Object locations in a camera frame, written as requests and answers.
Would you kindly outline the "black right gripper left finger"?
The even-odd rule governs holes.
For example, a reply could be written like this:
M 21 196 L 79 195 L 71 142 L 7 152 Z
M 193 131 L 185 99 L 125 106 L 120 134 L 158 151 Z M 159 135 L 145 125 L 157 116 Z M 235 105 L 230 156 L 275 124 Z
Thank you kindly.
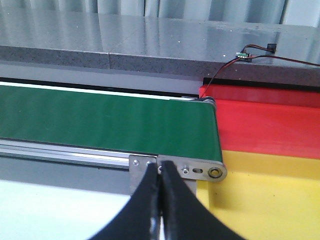
M 135 192 L 121 211 L 92 240 L 158 240 L 160 185 L 155 163 L 147 166 Z

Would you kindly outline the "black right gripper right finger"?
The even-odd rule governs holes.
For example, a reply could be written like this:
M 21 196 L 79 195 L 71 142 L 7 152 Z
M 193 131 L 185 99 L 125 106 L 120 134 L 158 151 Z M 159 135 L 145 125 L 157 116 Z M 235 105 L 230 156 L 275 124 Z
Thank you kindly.
M 161 163 L 161 197 L 167 240 L 242 240 L 191 192 L 172 161 Z

